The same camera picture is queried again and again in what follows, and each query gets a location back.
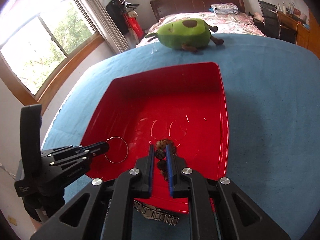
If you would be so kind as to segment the thin silver hoop bangle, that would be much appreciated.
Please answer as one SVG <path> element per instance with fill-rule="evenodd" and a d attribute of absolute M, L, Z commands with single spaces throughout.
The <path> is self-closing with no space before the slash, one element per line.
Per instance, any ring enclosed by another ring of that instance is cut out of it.
<path fill-rule="evenodd" d="M 129 155 L 127 142 L 118 136 L 110 137 L 106 140 L 109 150 L 104 154 L 107 161 L 112 164 L 123 163 Z"/>

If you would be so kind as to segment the silver metal wristwatch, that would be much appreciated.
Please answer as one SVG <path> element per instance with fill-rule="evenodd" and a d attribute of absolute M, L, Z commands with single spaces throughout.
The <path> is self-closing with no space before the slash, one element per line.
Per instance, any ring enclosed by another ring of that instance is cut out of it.
<path fill-rule="evenodd" d="M 176 226 L 179 222 L 179 218 L 175 215 L 168 213 L 158 207 L 145 204 L 134 200 L 133 207 L 138 211 L 144 218 L 162 222 L 171 226 Z"/>

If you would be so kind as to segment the red metal tin box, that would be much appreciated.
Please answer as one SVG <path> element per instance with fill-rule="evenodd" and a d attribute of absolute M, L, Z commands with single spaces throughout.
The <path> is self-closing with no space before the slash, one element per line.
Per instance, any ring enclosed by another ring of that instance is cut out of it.
<path fill-rule="evenodd" d="M 149 145 L 171 140 L 177 155 L 205 178 L 226 173 L 229 127 L 225 91 L 214 62 L 164 67 L 116 78 L 101 98 L 82 138 L 84 146 L 123 138 L 127 159 L 112 164 L 94 157 L 87 175 L 117 178 L 148 154 Z"/>

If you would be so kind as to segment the white curtain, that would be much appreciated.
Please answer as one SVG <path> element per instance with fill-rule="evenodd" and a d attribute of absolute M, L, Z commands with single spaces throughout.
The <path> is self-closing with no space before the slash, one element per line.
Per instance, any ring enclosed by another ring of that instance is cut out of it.
<path fill-rule="evenodd" d="M 78 1 L 99 34 L 104 38 L 110 49 L 115 54 L 135 48 L 136 45 L 134 44 L 133 37 L 130 34 L 125 37 L 120 32 L 111 16 L 99 0 Z"/>

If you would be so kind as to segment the wooden framed window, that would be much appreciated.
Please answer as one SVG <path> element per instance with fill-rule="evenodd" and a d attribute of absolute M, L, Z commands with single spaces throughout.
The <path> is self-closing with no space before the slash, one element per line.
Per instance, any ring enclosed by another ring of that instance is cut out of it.
<path fill-rule="evenodd" d="M 80 0 L 1 0 L 1 80 L 24 105 L 47 107 L 103 41 Z"/>

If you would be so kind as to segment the coat rack with clothes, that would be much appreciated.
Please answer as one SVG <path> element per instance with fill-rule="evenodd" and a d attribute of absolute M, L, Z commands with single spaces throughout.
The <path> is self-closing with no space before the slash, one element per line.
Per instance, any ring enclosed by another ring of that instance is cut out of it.
<path fill-rule="evenodd" d="M 106 5 L 106 11 L 114 21 L 122 35 L 131 34 L 139 43 L 145 33 L 137 21 L 136 9 L 139 4 L 133 4 L 126 0 L 111 0 Z"/>

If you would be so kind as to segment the green avocado plush toy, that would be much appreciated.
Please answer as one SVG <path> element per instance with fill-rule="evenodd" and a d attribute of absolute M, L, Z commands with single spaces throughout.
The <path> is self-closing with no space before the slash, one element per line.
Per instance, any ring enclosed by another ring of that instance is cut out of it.
<path fill-rule="evenodd" d="M 147 34 L 145 38 L 148 38 L 148 42 L 157 38 L 162 45 L 170 49 L 195 53 L 198 49 L 208 46 L 210 41 L 217 46 L 223 45 L 223 39 L 211 34 L 217 31 L 217 26 L 208 25 L 202 19 L 189 18 L 167 23 L 155 33 Z"/>

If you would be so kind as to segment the floral bed sheet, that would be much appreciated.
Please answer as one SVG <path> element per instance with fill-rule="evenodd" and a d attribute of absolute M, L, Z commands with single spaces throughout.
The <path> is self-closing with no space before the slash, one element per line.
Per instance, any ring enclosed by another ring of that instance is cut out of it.
<path fill-rule="evenodd" d="M 199 18 L 204 20 L 208 25 L 217 26 L 216 34 L 247 34 L 265 37 L 254 24 L 253 18 L 245 13 L 237 14 L 214 14 L 210 11 L 205 12 L 187 12 L 180 14 L 171 14 L 161 18 L 148 31 L 149 34 L 156 33 L 160 27 L 171 24 L 179 20 L 188 20 L 190 18 Z"/>

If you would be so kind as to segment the dark wooden bed headboard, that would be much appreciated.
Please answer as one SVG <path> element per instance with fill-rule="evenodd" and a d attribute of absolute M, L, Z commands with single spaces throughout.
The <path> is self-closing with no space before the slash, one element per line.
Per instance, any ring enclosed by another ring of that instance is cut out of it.
<path fill-rule="evenodd" d="M 212 4 L 223 3 L 233 3 L 240 12 L 246 12 L 244 0 L 152 0 L 150 5 L 155 18 L 160 20 L 171 14 L 208 11 Z"/>

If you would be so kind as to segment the folded blanket stack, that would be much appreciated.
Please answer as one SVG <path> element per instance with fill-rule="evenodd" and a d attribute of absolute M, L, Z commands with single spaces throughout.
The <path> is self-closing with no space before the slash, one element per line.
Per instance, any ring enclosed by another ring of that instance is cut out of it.
<path fill-rule="evenodd" d="M 239 11 L 233 3 L 212 4 L 209 10 L 214 14 L 237 14 Z"/>

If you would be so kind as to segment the black office chair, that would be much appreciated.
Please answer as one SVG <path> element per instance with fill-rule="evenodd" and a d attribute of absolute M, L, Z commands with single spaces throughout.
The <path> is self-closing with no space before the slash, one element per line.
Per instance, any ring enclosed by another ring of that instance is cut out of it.
<path fill-rule="evenodd" d="M 264 18 L 264 31 L 267 37 L 276 38 L 292 44 L 296 42 L 296 32 L 281 25 L 278 9 L 275 5 L 259 0 L 259 7 Z"/>

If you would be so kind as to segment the wooden desk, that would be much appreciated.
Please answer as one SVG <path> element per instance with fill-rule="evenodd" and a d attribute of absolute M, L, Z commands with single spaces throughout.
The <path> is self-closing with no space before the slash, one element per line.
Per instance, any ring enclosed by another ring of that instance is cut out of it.
<path fill-rule="evenodd" d="M 290 15 L 285 15 L 282 12 L 278 12 L 279 22 L 286 29 L 295 33 L 295 44 L 308 49 L 310 31 L 297 20 L 294 20 Z"/>

